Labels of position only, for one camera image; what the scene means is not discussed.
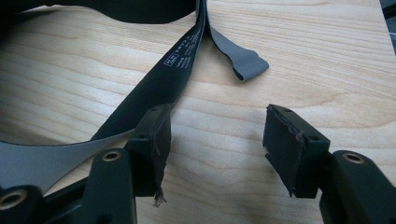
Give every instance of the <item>black strap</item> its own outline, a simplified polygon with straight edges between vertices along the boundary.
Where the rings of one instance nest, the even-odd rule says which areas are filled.
[[[35,185],[46,191],[63,175],[70,172],[91,155],[121,136],[130,133],[147,110],[156,105],[173,105],[189,80],[195,55],[201,43],[205,28],[210,29],[218,48],[232,60],[233,69],[240,76],[241,80],[255,77],[268,68],[268,63],[261,59],[257,53],[236,46],[219,32],[209,27],[206,24],[208,22],[206,0],[198,0],[197,2],[199,3],[199,15],[196,24],[148,72],[92,137],[91,141],[64,146],[21,146],[0,142],[1,188],[7,189],[19,185]],[[79,3],[91,4],[90,6],[95,9],[102,9],[99,7],[101,4],[96,1],[86,0]],[[181,9],[182,13],[178,14],[178,16],[184,15],[190,8],[189,4],[176,4],[176,6],[185,6]],[[150,23],[166,22],[175,18],[175,15],[170,15],[167,18],[161,16],[155,20],[146,20],[143,16],[136,16],[136,18],[131,16],[128,17],[128,20],[137,22],[140,20],[141,22]]]

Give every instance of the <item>light wood surface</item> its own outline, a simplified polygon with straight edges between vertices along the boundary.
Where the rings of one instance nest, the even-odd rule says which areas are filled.
[[[377,0],[209,0],[208,6],[212,25],[255,49],[270,69],[240,83],[204,38],[172,113],[163,181],[168,203],[157,209],[152,198],[139,198],[140,223],[322,223],[318,199],[290,198],[264,158],[268,104],[297,112],[332,140],[331,152],[370,157],[396,184],[396,61]],[[195,22],[194,14],[141,25],[81,7],[41,10],[0,43],[1,140],[90,139]],[[49,192],[89,170],[87,161]]]

